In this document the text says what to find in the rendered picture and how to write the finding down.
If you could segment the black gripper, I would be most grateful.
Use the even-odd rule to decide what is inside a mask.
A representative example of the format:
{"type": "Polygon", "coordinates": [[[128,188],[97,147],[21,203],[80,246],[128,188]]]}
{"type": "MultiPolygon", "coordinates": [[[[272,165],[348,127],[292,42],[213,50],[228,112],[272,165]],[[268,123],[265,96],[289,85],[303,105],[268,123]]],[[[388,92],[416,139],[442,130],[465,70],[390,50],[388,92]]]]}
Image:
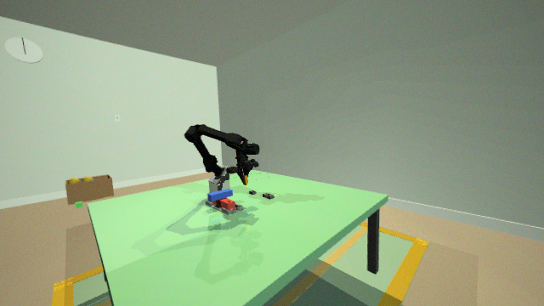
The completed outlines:
{"type": "MultiPolygon", "coordinates": [[[[236,158],[235,158],[235,159],[237,159],[237,164],[236,164],[236,166],[238,166],[238,167],[227,167],[226,172],[227,172],[227,173],[231,173],[231,174],[232,174],[232,173],[237,173],[237,174],[239,175],[241,181],[244,182],[243,173],[244,173],[244,175],[247,175],[247,177],[248,177],[248,174],[249,174],[249,172],[252,170],[252,168],[250,168],[250,169],[247,170],[247,169],[245,169],[244,167],[240,167],[240,159],[241,159],[241,158],[242,158],[243,160],[246,160],[246,159],[248,158],[248,156],[247,156],[247,155],[244,155],[244,156],[236,156],[236,158]],[[243,171],[242,171],[242,169],[243,169],[243,171]]],[[[258,167],[258,162],[257,162],[257,161],[256,161],[256,165],[254,165],[254,167],[258,167]]]]}

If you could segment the red long block with two sockets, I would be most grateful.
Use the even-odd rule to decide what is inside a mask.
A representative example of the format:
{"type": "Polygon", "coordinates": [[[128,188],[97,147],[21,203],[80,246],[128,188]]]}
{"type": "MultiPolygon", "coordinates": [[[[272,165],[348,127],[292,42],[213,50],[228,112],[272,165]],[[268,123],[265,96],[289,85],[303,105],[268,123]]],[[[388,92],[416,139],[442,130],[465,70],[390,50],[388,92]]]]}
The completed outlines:
{"type": "Polygon", "coordinates": [[[235,201],[232,201],[231,199],[229,198],[223,198],[223,199],[220,199],[220,200],[216,200],[216,201],[213,201],[212,203],[218,205],[219,207],[224,207],[228,210],[230,209],[235,209],[235,201]]]}

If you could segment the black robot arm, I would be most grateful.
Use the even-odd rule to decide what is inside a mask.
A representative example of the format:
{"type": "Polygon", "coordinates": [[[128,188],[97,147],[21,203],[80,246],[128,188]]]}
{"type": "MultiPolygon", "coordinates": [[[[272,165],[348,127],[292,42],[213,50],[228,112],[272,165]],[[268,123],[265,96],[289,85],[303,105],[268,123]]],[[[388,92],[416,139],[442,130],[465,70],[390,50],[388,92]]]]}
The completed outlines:
{"type": "MultiPolygon", "coordinates": [[[[195,126],[190,126],[186,134],[184,135],[187,140],[195,145],[195,147],[200,152],[202,158],[203,158],[203,164],[206,168],[207,172],[213,172],[215,173],[215,176],[220,176],[223,172],[224,168],[221,168],[217,163],[218,160],[216,156],[210,155],[209,151],[207,150],[207,147],[204,145],[203,141],[201,140],[201,136],[205,135],[207,137],[217,139],[219,141],[225,142],[229,147],[236,150],[237,156],[244,156],[244,155],[258,155],[259,153],[259,145],[252,143],[248,144],[247,139],[243,138],[237,133],[224,133],[221,131],[218,131],[214,128],[208,127],[205,124],[197,124],[195,126]],[[243,143],[241,144],[241,141],[243,143]]],[[[245,169],[253,168],[253,166],[256,165],[255,159],[243,160],[240,159],[240,167],[244,167],[245,169]]]]}

